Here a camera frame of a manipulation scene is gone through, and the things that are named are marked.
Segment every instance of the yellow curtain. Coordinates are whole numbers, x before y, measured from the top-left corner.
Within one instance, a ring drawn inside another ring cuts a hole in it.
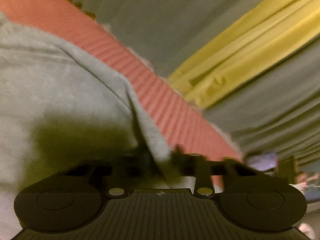
[[[209,108],[320,33],[320,0],[264,0],[169,77],[186,101]]]

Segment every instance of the red ribbed fabric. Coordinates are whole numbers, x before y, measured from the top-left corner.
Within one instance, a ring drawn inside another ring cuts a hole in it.
[[[169,145],[188,153],[240,160],[237,154],[188,103],[131,54],[117,39],[67,0],[0,0],[10,20],[52,33],[120,72],[132,83],[143,108]],[[222,186],[220,180],[215,183]]]

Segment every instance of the curtain fold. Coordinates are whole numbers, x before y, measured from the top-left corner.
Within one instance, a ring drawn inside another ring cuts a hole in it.
[[[320,158],[320,35],[204,112],[244,153]]]
[[[264,0],[170,77],[171,87],[209,108],[320,33],[320,0]]]
[[[263,0],[73,0],[168,77]]]

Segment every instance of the purple object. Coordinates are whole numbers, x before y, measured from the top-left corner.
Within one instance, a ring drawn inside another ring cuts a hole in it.
[[[251,156],[247,159],[247,166],[258,171],[274,169],[278,164],[278,156],[275,152]]]

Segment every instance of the person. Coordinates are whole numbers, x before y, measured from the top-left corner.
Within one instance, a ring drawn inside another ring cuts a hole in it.
[[[318,172],[312,172],[310,174],[306,172],[298,172],[295,177],[296,184],[303,184],[305,187],[316,185],[320,180],[320,174]]]

